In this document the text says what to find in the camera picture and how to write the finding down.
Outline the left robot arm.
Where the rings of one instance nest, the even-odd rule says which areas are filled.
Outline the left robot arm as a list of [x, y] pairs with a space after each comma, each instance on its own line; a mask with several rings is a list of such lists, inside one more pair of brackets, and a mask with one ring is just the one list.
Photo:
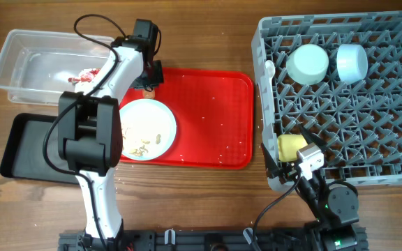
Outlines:
[[117, 207], [114, 168], [122, 151], [119, 103], [129, 88], [153, 91], [163, 83], [154, 56], [162, 33], [150, 20], [138, 19], [133, 33], [107, 44], [110, 55], [92, 79], [90, 91], [65, 91], [59, 114], [43, 140], [43, 158], [61, 174], [77, 178], [87, 225], [76, 234], [60, 234], [60, 250], [132, 250]]

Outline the yellow plastic cup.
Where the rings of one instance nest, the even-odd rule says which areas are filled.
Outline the yellow plastic cup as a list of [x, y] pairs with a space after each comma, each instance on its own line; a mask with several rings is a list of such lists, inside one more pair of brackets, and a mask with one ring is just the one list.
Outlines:
[[302, 135], [280, 135], [277, 137], [278, 159], [281, 162], [292, 162], [297, 159], [299, 149], [307, 146]]

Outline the pale green bowl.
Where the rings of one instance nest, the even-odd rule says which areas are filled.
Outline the pale green bowl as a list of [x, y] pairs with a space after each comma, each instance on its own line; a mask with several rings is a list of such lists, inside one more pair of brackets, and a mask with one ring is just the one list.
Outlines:
[[324, 49], [314, 44], [302, 45], [289, 57], [286, 70], [289, 77], [301, 85], [321, 82], [327, 73], [329, 57]]

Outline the orange carrot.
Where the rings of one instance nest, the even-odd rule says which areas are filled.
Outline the orange carrot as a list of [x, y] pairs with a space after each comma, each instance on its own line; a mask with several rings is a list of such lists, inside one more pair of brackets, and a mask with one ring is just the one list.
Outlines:
[[156, 92], [154, 90], [151, 90], [151, 91], [144, 90], [142, 92], [142, 96], [143, 96], [143, 98], [146, 98], [146, 99], [154, 99], [156, 96]]

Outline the white plastic spoon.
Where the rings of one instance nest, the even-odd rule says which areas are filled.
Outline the white plastic spoon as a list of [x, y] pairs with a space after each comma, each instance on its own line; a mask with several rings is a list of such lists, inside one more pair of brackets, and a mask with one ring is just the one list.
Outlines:
[[272, 60], [265, 61], [265, 70], [267, 71], [269, 85], [271, 86], [273, 84], [273, 79], [276, 72], [276, 68]]

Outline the light blue plate with rice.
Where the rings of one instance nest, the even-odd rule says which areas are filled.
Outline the light blue plate with rice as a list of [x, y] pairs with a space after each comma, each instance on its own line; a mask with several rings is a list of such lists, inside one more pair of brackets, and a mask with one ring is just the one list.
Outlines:
[[176, 118], [163, 103], [138, 99], [124, 105], [119, 114], [122, 156], [148, 161], [162, 156], [172, 146], [177, 133]]

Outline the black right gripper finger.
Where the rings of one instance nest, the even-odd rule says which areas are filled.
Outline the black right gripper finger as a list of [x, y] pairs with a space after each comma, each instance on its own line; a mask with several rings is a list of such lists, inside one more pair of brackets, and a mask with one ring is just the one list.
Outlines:
[[326, 150], [327, 149], [327, 143], [325, 140], [322, 138], [318, 137], [317, 135], [313, 134], [309, 130], [305, 129], [305, 127], [298, 123], [297, 127], [299, 128], [299, 131], [303, 138], [306, 140], [308, 144], [314, 143], [316, 146], [319, 147], [320, 150]]
[[272, 158], [270, 152], [267, 150], [266, 146], [263, 143], [261, 143], [260, 146], [265, 160], [265, 169], [267, 178], [270, 179], [278, 178], [280, 175], [280, 169], [276, 161]]

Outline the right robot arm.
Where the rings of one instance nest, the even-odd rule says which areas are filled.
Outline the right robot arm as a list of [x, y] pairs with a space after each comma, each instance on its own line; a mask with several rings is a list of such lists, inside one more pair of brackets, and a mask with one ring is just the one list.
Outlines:
[[275, 162], [267, 165], [268, 178], [293, 181], [294, 184], [258, 215], [252, 228], [250, 244], [255, 250], [260, 249], [256, 236], [258, 223], [269, 209], [295, 190], [315, 216], [315, 221], [304, 225], [302, 229], [310, 249], [362, 249], [362, 240], [354, 226], [354, 223], [359, 221], [359, 194], [356, 187], [342, 180], [326, 182], [320, 175], [320, 169], [327, 166], [326, 142], [303, 125], [298, 124], [297, 127], [306, 145], [280, 143], [278, 149], [294, 153], [295, 158], [287, 161], [286, 167], [277, 167]]

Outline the light blue bowl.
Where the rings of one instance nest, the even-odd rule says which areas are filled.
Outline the light blue bowl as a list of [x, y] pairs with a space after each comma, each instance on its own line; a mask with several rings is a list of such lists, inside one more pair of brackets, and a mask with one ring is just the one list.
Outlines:
[[352, 84], [363, 80], [369, 69], [364, 48], [361, 45], [340, 45], [336, 56], [336, 67], [342, 82]]

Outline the red snack wrapper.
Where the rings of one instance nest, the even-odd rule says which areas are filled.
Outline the red snack wrapper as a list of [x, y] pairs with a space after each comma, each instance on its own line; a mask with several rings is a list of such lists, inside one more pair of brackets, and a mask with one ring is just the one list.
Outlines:
[[100, 72], [100, 68], [87, 68], [82, 70], [78, 76], [68, 78], [71, 84], [80, 82], [91, 82], [95, 76]]

